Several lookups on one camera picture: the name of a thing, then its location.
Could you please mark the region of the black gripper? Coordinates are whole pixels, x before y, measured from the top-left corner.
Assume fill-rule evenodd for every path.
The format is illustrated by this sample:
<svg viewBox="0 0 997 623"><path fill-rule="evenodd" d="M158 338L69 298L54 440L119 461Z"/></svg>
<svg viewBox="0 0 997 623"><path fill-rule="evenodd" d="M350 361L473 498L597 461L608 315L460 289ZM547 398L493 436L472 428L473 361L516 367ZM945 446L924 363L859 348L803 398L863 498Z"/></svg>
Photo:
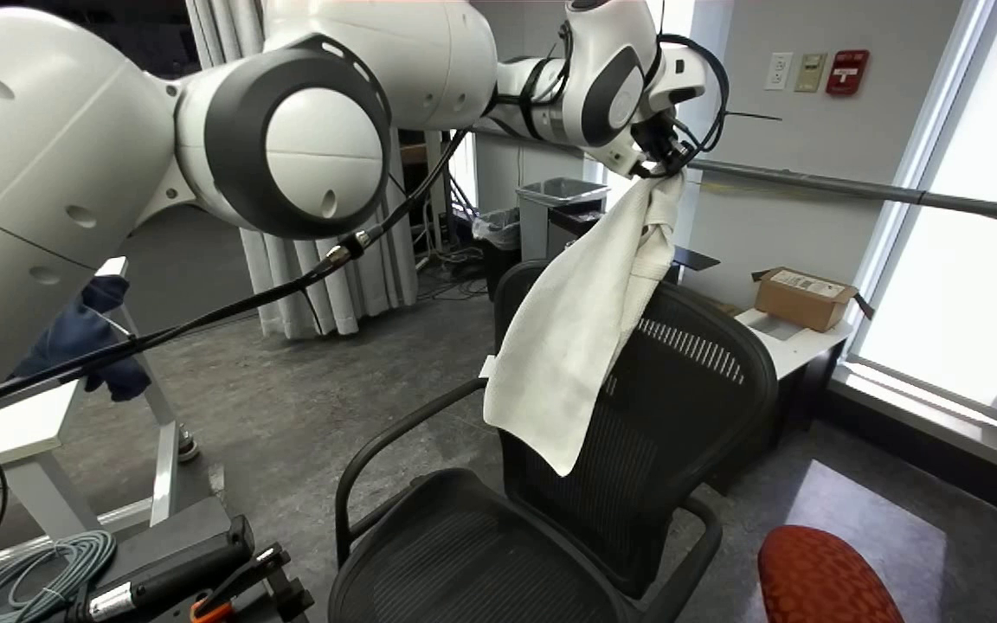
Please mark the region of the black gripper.
<svg viewBox="0 0 997 623"><path fill-rule="evenodd" d="M684 166L684 151L677 148L671 116L654 116L654 117L635 125L630 134L639 148L639 156L636 156L639 178L675 178Z"/></svg>

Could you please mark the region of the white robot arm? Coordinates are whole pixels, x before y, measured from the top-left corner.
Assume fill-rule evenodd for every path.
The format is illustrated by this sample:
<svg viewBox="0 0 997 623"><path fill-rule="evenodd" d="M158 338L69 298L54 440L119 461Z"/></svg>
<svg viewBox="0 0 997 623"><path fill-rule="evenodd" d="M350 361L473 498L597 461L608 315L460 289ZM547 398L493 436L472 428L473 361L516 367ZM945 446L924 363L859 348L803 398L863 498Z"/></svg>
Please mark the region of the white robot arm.
<svg viewBox="0 0 997 623"><path fill-rule="evenodd" d="M707 89L645 0L569 0L555 57L504 58L472 0L262 0L260 52L151 78L100 36L0 7L0 383L151 215L280 238L359 228L397 133L487 127L617 173Z"/></svg>

